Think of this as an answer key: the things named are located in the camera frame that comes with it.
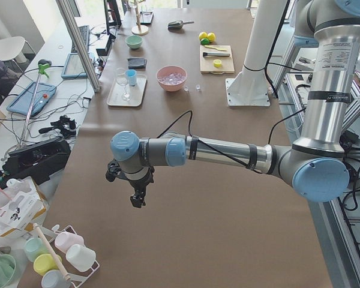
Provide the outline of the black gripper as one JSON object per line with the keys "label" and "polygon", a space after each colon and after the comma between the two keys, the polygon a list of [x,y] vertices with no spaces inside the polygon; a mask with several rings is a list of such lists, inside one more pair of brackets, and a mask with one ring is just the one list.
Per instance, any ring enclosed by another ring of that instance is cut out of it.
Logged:
{"label": "black gripper", "polygon": [[133,207],[139,208],[146,205],[145,196],[146,196],[146,187],[150,183],[154,183],[154,167],[143,167],[137,173],[127,173],[126,177],[130,185],[134,188],[134,194],[130,196],[130,202]]}

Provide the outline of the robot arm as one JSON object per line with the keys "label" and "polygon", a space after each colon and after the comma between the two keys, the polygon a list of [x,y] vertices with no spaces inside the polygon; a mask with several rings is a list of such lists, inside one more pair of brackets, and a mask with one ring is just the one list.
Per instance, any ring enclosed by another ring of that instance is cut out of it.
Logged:
{"label": "robot arm", "polygon": [[349,183],[339,139],[359,55],[360,1],[299,1],[295,38],[313,40],[318,51],[302,132],[291,146],[241,144],[168,130],[156,138],[140,138],[121,131],[110,142],[113,160],[106,179],[128,181],[137,208],[145,205],[155,167],[181,166],[187,160],[276,176],[312,202],[340,196]]}

